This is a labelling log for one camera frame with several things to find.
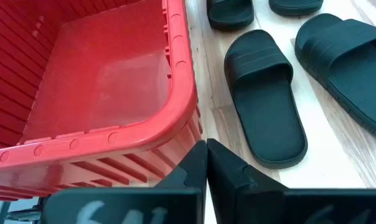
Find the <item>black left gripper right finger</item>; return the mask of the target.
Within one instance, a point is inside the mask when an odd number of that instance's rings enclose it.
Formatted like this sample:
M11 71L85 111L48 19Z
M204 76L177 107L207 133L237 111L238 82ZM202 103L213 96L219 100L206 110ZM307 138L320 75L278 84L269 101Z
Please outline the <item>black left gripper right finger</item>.
M376 224L376 189L291 189L220 142L207 147L218 224Z

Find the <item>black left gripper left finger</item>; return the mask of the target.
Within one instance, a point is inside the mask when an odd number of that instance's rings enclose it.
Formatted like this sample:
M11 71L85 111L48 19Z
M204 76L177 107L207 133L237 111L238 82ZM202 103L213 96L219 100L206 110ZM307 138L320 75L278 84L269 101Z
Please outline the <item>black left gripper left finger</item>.
M45 204L45 224L204 224L208 149L197 142L156 186L63 190Z

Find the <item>black rubber slide sandal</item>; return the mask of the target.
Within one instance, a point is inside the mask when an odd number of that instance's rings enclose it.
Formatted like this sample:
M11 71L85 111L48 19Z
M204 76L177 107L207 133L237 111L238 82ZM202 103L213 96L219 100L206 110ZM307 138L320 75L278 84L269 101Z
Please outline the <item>black rubber slide sandal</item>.
M294 51L305 71L376 136L376 27L319 14L299 28Z
M211 28L238 30L254 20L252 0L206 0L207 18Z
M320 10L324 0L268 0L270 9L280 16L307 16Z
M254 159L268 169L300 163L308 142L294 100L293 67L272 36L239 36L223 63L232 100Z

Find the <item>red plastic bin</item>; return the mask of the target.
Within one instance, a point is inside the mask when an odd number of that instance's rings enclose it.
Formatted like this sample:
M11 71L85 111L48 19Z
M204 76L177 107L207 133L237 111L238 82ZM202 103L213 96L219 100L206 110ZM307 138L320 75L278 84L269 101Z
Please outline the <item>red plastic bin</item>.
M0 0L0 201L157 182L197 103L184 0Z

